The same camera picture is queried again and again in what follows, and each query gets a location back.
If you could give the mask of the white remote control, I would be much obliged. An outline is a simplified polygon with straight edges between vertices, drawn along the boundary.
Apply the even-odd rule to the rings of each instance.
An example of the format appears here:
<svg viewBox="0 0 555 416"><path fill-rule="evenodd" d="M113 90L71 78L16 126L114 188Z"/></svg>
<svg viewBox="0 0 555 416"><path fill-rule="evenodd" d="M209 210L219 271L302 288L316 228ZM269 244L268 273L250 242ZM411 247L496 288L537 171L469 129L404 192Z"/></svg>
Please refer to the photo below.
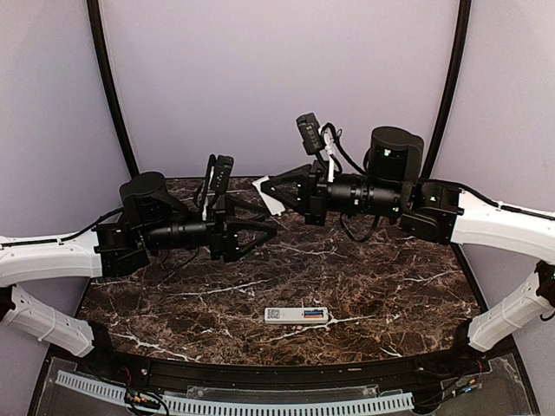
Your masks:
<svg viewBox="0 0 555 416"><path fill-rule="evenodd" d="M323 309L325 319L304 319L304 311L311 309ZM330 319L329 311L325 307L315 308L266 308L264 310L264 322L272 325L304 325L326 323Z"/></svg>

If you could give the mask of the blue battery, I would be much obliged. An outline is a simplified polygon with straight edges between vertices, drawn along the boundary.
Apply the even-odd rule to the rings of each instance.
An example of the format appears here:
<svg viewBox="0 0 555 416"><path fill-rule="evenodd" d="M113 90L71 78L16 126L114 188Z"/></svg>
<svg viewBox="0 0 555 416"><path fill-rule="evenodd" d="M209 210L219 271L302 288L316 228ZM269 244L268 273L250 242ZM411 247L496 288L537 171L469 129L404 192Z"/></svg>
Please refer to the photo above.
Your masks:
<svg viewBox="0 0 555 416"><path fill-rule="evenodd" d="M323 309L311 309L304 311L305 315L323 315L325 311Z"/></svg>

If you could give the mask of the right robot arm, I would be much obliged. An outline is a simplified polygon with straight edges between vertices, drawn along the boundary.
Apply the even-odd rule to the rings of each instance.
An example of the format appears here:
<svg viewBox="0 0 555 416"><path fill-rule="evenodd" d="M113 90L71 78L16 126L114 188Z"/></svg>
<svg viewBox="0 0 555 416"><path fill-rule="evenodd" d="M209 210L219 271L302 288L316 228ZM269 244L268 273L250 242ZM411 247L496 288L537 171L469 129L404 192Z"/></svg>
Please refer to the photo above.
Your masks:
<svg viewBox="0 0 555 416"><path fill-rule="evenodd" d="M273 214L287 208L306 224L329 212L388 218L413 237L437 244L475 244L535 257L526 280L501 302L457 329L442 367L460 376L499 341L554 308L554 216L507 205L463 184L420 175L423 140L399 127L377 127L360 173L336 173L332 161L263 179L259 192Z"/></svg>

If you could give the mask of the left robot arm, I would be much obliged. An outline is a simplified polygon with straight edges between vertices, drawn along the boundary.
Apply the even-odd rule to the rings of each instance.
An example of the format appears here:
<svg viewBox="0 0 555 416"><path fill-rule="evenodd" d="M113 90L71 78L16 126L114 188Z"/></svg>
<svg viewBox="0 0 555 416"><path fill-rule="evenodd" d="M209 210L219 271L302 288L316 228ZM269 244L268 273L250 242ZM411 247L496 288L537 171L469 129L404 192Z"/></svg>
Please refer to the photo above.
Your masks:
<svg viewBox="0 0 555 416"><path fill-rule="evenodd" d="M120 188L122 206L82 231L48 237L1 239L1 323L79 358L104 378L122 370L108 330L78 320L33 297L21 284L60 277L123 277L149 265L161 250L206 247L213 260L235 262L277 235L264 210L215 185L204 211L192 211L167 190L159 172L146 172Z"/></svg>

